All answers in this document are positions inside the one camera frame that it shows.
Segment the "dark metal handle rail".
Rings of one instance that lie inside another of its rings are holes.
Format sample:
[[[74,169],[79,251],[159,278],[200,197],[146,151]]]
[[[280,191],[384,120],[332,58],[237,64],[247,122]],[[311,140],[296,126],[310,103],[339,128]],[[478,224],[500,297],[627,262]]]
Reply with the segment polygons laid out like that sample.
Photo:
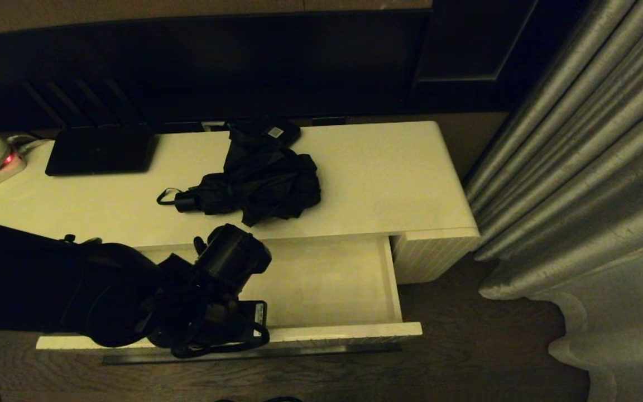
[[[345,355],[353,353],[395,353],[401,350],[402,346],[400,342],[391,342],[305,348],[273,348],[269,350],[259,348],[237,353],[213,353],[199,358],[189,359],[174,358],[170,353],[143,353],[103,356],[102,364],[104,366],[155,365],[194,363],[202,361],[235,361],[260,358],[296,358],[305,356]]]

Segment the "white sheer curtain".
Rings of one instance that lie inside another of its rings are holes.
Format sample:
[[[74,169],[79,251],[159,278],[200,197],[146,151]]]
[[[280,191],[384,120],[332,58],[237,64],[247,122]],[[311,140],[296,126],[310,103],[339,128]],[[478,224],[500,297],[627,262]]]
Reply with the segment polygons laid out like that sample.
[[[566,328],[549,353],[588,372],[587,402],[643,402],[643,249],[544,299],[560,307]]]

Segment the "black flat set-top box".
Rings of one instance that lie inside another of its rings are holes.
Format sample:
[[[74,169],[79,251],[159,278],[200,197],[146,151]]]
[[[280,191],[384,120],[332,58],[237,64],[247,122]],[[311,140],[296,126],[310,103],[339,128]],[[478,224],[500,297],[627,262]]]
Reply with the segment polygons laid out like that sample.
[[[48,176],[118,175],[150,168],[157,135],[146,126],[61,130],[44,170]]]

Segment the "white low cabinet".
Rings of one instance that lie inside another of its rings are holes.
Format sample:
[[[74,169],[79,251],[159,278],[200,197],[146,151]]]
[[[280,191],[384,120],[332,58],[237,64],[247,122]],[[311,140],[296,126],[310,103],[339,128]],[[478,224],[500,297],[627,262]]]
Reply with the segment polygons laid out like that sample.
[[[229,145],[228,132],[165,134],[145,173],[48,176],[48,142],[28,153],[23,171],[0,184],[0,226],[131,247],[184,244],[226,223],[240,226],[239,212],[179,213],[156,201],[167,188],[186,190],[222,171]],[[473,245],[479,236],[435,122],[305,127],[293,150],[314,160],[321,202],[297,219],[251,227],[260,240],[403,235],[466,237]]]

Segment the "cream fluted drawer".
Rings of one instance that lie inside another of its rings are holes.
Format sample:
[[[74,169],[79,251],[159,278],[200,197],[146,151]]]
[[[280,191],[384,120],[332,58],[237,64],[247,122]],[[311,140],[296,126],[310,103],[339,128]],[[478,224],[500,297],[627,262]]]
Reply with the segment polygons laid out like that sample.
[[[422,335],[405,322],[385,235],[266,240],[270,266],[243,286],[267,304],[262,349],[403,342]]]

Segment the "black television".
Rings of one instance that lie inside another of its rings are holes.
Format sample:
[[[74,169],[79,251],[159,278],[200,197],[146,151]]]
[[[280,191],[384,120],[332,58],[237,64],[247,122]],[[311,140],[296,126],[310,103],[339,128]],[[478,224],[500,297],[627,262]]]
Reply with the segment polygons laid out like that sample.
[[[397,112],[430,16],[199,16],[3,33],[0,132]]]

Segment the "white power strip red light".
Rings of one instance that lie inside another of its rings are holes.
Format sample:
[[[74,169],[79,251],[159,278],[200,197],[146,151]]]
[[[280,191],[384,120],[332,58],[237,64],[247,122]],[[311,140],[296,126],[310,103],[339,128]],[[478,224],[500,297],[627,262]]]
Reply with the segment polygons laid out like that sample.
[[[17,152],[10,152],[0,166],[0,184],[18,175],[27,166],[26,160]]]

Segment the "black umbrella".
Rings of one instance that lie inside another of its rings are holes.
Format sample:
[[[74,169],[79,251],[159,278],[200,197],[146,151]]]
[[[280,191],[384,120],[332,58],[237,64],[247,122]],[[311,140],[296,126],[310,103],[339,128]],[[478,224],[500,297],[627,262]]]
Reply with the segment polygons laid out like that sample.
[[[298,218],[320,203],[322,189],[311,155],[291,147],[243,147],[230,140],[221,173],[204,175],[186,191],[175,190],[171,200],[164,190],[156,201],[179,213],[221,216],[240,211],[247,227],[270,218]]]

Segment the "grey textured curtain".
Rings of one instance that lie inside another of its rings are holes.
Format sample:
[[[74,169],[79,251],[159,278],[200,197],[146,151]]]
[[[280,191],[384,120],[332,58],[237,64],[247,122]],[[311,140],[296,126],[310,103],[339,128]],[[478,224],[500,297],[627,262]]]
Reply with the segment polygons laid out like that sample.
[[[643,0],[594,0],[465,186],[500,260],[488,299],[529,297],[643,248]]]

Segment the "small black square box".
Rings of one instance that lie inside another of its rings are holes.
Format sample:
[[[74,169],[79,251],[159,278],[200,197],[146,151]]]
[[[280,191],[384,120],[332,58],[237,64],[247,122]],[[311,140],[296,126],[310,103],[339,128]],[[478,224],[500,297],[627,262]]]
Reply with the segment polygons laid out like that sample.
[[[232,142],[243,147],[291,147],[301,137],[301,128],[275,116],[259,116],[230,125]]]

